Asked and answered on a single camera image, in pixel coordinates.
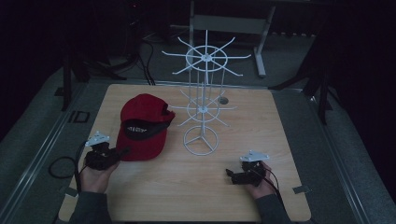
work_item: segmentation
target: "red baseball cap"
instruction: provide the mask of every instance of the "red baseball cap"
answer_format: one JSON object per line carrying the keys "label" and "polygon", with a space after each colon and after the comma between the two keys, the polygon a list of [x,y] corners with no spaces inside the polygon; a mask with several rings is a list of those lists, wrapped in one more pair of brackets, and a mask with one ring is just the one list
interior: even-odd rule
{"label": "red baseball cap", "polygon": [[117,151],[129,148],[122,161],[145,161],[157,157],[165,145],[167,128],[175,117],[168,104],[143,93],[129,100],[121,110]]}

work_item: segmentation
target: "cable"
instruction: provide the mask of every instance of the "cable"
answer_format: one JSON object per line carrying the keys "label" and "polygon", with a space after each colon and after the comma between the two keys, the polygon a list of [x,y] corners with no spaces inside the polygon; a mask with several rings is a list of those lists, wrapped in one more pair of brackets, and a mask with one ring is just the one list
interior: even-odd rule
{"label": "cable", "polygon": [[[85,167],[87,167],[87,166],[85,165],[85,166],[81,169],[80,172],[78,171],[78,159],[79,159],[79,157],[80,157],[80,155],[81,155],[81,152],[82,152],[82,149],[84,148],[84,146],[85,146],[85,141],[84,141],[83,143],[81,143],[81,145],[78,147],[78,150],[76,151],[76,156],[75,156],[75,158],[71,158],[71,157],[68,157],[68,156],[60,157],[60,158],[56,159],[55,161],[53,161],[53,162],[49,165],[49,169],[48,169],[49,174],[50,174],[52,177],[57,178],[57,179],[66,179],[66,178],[70,178],[70,177],[74,176],[75,179],[76,179],[76,186],[77,186],[77,191],[78,191],[78,193],[81,192],[81,180],[80,180],[80,178],[79,178],[79,174],[81,174],[81,172],[85,169]],[[55,173],[52,172],[52,166],[53,166],[56,162],[61,161],[61,160],[70,160],[71,162],[73,162],[74,171],[73,171],[73,174],[72,174],[72,175],[56,175]]]}
{"label": "cable", "polygon": [[146,80],[148,81],[148,84],[152,85],[152,86],[155,86],[155,81],[154,81],[154,79],[152,78],[152,76],[151,76],[151,74],[149,72],[149,62],[150,62],[152,54],[154,52],[154,47],[152,47],[152,45],[146,40],[142,40],[142,42],[150,46],[151,53],[148,56],[147,64],[144,63],[144,61],[143,61],[142,57],[140,56],[140,54],[138,55],[138,60],[143,66],[143,68],[141,68],[141,69],[143,70],[143,73],[144,73],[144,75],[146,77]]}

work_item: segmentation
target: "gray carpet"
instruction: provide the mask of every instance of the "gray carpet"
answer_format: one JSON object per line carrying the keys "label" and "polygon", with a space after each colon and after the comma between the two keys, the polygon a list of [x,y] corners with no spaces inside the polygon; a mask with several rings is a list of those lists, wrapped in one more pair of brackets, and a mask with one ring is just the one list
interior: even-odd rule
{"label": "gray carpet", "polygon": [[[173,53],[184,53],[186,48],[176,40],[172,43],[153,43],[154,52],[150,60],[149,71],[157,84],[167,82],[185,82],[188,76],[173,76],[183,68],[184,61],[178,58],[164,57],[162,50]],[[244,87],[268,87],[293,77],[304,58],[313,38],[295,36],[269,36],[264,48],[263,58],[268,76],[257,77],[253,58],[232,61],[230,69],[244,74],[243,77],[227,76],[225,84]],[[147,60],[150,53],[149,45],[142,47],[142,58]],[[227,54],[246,55],[252,53],[250,48],[228,48]],[[28,110],[18,121],[10,134],[0,145],[0,179],[2,209],[4,211],[7,199],[21,181],[20,176],[28,167],[29,162],[43,146],[49,146],[46,158],[34,176],[31,186],[20,203],[15,204],[8,220],[10,223],[52,223],[64,198],[64,188],[70,178],[55,179],[48,173],[50,163],[61,156],[73,157],[81,142],[89,136],[96,113],[111,83],[146,84],[143,79],[141,65],[119,71],[128,77],[126,81],[116,81],[94,75],[89,83],[74,83],[75,94],[73,104],[65,112],[61,112],[62,98],[53,96],[56,89],[62,85],[62,71],[54,74],[36,96]],[[290,89],[300,89],[303,80]],[[312,218],[319,224],[325,223],[394,223],[396,214],[394,203],[381,185],[378,175],[365,152],[359,136],[351,125],[345,111],[331,99],[333,111],[327,111],[329,125],[323,127],[316,116],[315,104],[298,91],[284,90],[274,92],[276,106],[290,143],[290,149],[295,160],[300,178],[304,185],[312,189],[306,194]],[[87,123],[75,123],[69,120],[73,111],[90,112]],[[47,143],[48,134],[54,126],[62,123],[59,132],[53,135],[51,143]],[[345,165],[346,180],[340,174],[339,164],[334,160],[334,148],[337,156]],[[59,175],[71,174],[71,163],[63,162],[54,167]],[[354,198],[348,194],[345,182],[350,181],[357,191],[359,203],[364,207],[362,212],[356,212]]]}

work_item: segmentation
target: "wooden table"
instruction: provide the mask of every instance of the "wooden table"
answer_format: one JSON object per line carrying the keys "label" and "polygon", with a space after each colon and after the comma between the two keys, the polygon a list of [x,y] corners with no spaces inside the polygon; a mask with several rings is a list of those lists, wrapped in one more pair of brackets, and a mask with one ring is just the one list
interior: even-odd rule
{"label": "wooden table", "polygon": [[[120,128],[120,110],[139,93],[150,93],[173,106],[186,106],[182,93],[187,87],[111,85],[92,127],[110,136],[114,147]],[[163,152],[150,161],[122,162],[107,189],[108,209],[117,221],[259,221],[256,205],[242,186],[232,185],[228,168],[242,172],[239,158],[253,149],[269,154],[266,163],[278,181],[287,212],[294,221],[306,221],[311,213],[303,193],[286,135],[272,93],[267,90],[224,89],[229,99],[218,120],[207,123],[216,131],[219,146],[211,154],[196,156],[183,145],[184,133],[197,121],[189,120],[185,109],[171,109],[176,117],[168,128]],[[71,188],[76,188],[73,180]],[[68,220],[77,198],[65,196],[59,217]]]}

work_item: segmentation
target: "hand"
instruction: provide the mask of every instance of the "hand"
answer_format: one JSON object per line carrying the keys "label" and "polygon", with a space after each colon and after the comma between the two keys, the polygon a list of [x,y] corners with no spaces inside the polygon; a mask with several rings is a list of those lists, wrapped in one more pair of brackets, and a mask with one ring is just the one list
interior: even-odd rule
{"label": "hand", "polygon": [[[262,165],[266,170],[271,171],[271,167],[269,167],[267,164],[265,164],[263,161],[261,161]],[[272,184],[274,182],[270,179],[270,172],[265,172],[265,178]],[[253,185],[245,185],[245,188],[247,191],[251,194],[253,199],[259,199],[261,197],[270,195],[270,194],[275,194],[275,189],[268,184],[265,180],[262,180],[260,185],[258,187],[254,187]]]}
{"label": "hand", "polygon": [[81,191],[88,191],[94,193],[105,193],[108,185],[108,180],[114,170],[117,169],[120,162],[108,167],[107,170],[98,171],[90,167],[85,169],[80,174]]}

